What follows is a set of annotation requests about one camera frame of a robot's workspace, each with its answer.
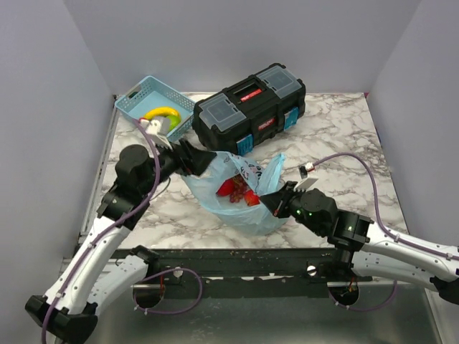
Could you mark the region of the light blue plastic bag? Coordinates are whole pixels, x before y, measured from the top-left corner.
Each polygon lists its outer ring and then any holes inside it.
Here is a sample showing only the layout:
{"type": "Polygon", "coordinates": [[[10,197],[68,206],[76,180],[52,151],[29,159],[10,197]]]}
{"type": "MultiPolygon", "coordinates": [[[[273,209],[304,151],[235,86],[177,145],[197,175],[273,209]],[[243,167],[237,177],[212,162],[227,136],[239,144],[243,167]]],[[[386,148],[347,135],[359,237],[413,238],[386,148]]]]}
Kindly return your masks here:
{"type": "Polygon", "coordinates": [[[200,206],[227,226],[250,235],[266,235],[287,221],[274,217],[260,200],[283,186],[284,162],[282,153],[263,167],[251,158],[219,151],[202,176],[183,180],[200,206]]]}

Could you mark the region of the green fake apple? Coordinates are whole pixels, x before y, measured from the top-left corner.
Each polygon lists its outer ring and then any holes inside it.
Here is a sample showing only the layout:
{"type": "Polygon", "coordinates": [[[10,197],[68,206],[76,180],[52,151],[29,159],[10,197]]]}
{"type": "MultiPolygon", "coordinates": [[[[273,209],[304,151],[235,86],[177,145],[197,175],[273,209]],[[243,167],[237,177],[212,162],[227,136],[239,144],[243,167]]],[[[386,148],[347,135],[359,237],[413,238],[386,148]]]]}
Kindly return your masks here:
{"type": "Polygon", "coordinates": [[[175,115],[169,115],[166,117],[166,119],[169,120],[169,131],[172,131],[181,122],[181,118],[175,115]]]}

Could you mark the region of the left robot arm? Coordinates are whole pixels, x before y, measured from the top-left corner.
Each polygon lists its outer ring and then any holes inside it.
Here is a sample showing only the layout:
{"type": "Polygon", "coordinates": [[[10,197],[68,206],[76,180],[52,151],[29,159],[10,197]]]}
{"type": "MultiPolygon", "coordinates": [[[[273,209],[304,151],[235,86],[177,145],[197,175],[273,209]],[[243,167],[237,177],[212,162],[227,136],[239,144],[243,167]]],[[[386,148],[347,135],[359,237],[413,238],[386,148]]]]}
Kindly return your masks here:
{"type": "Polygon", "coordinates": [[[131,285],[158,277],[158,255],[138,246],[111,276],[99,278],[145,214],[158,185],[174,173],[200,176],[216,156],[187,140],[151,151],[134,144],[120,152],[115,182],[104,195],[85,241],[58,280],[43,295],[32,295],[25,305],[42,329],[43,343],[85,343],[103,307],[131,285]]]}

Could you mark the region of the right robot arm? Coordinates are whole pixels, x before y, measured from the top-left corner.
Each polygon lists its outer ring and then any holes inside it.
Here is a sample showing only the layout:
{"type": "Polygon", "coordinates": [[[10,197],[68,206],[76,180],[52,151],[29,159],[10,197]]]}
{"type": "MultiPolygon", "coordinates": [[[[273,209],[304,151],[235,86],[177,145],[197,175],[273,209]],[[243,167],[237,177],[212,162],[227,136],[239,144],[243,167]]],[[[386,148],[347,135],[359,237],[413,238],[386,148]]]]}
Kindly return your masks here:
{"type": "Polygon", "coordinates": [[[383,277],[421,285],[444,301],[458,303],[458,247],[437,244],[385,229],[372,219],[338,208],[333,198],[314,188],[296,189],[288,182],[260,197],[273,216],[293,217],[316,236],[349,253],[330,263],[340,281],[352,275],[383,277]]]}

